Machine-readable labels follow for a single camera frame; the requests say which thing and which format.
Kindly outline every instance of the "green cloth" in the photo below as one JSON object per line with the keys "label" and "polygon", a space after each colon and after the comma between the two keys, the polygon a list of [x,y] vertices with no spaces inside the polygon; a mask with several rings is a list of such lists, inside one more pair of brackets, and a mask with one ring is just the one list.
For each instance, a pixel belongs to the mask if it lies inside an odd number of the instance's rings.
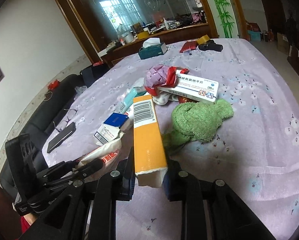
{"label": "green cloth", "polygon": [[188,141],[211,141],[224,119],[232,117],[234,111],[224,99],[214,105],[202,102],[183,103],[175,107],[171,114],[173,131],[163,134],[165,148],[176,148]]}

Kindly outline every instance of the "metal screw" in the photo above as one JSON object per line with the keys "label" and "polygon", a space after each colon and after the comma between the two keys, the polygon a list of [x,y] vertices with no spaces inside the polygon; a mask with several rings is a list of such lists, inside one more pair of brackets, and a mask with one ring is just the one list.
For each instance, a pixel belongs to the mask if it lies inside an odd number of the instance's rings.
{"label": "metal screw", "polygon": [[218,179],[216,180],[216,185],[219,187],[223,187],[225,185],[225,182],[222,179]]}
{"label": "metal screw", "polygon": [[180,177],[182,177],[182,178],[186,178],[186,177],[188,176],[188,173],[187,173],[186,171],[180,171],[180,172],[178,173],[178,175],[179,175]]}
{"label": "metal screw", "polygon": [[81,179],[75,180],[73,185],[74,187],[80,187],[81,185],[83,185],[83,181]]}
{"label": "metal screw", "polygon": [[112,171],[111,173],[110,173],[110,175],[112,176],[112,177],[117,177],[117,176],[119,176],[119,174],[120,174],[120,172],[119,171]]}

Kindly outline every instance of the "smartphone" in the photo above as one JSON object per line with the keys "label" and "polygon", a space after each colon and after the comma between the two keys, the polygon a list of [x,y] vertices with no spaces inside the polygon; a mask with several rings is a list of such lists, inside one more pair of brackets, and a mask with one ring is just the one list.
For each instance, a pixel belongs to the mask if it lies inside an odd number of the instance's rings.
{"label": "smartphone", "polygon": [[76,131],[75,123],[70,123],[64,130],[62,130],[54,139],[52,139],[47,147],[47,153],[51,153],[52,150],[60,146],[63,141],[70,137]]}

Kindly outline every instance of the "barcode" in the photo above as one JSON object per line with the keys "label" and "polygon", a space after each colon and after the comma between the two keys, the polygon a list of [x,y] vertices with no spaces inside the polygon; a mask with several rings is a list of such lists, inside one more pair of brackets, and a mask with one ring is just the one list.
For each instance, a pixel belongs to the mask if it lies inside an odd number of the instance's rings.
{"label": "barcode", "polygon": [[168,92],[172,93],[172,94],[175,94],[175,95],[179,95],[181,97],[185,97],[185,98],[188,98],[188,95],[187,94],[184,94],[184,93],[181,93],[181,92],[177,92],[177,91],[173,91],[173,90],[168,90]]}
{"label": "barcode", "polygon": [[152,100],[134,103],[134,128],[156,122]]}
{"label": "barcode", "polygon": [[108,143],[108,141],[103,136],[101,136],[98,132],[95,134],[95,136],[102,144]]}
{"label": "barcode", "polygon": [[122,105],[119,108],[119,112],[122,113],[125,107],[126,107],[126,104],[124,102],[122,102]]}

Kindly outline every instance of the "tablecloth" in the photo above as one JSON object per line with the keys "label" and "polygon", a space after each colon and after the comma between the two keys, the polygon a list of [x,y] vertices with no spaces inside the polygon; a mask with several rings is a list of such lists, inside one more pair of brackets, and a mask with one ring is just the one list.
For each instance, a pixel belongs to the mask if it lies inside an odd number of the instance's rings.
{"label": "tablecloth", "polygon": [[[49,166],[74,160],[96,148],[93,135],[125,92],[158,64],[190,69],[189,74],[218,81],[219,98],[232,104],[213,141],[187,144],[173,159],[198,179],[223,179],[277,239],[288,239],[299,225],[299,106],[270,62],[248,41],[216,39],[222,52],[179,53],[184,42],[168,45],[165,55],[126,57],[88,88],[71,106],[78,110],[76,132],[49,155],[53,132],[43,147]],[[156,106],[161,133],[171,129],[177,102]],[[132,131],[123,137],[128,156]],[[117,202],[117,239],[180,239],[181,204],[169,203],[162,189],[135,187],[133,200]]]}

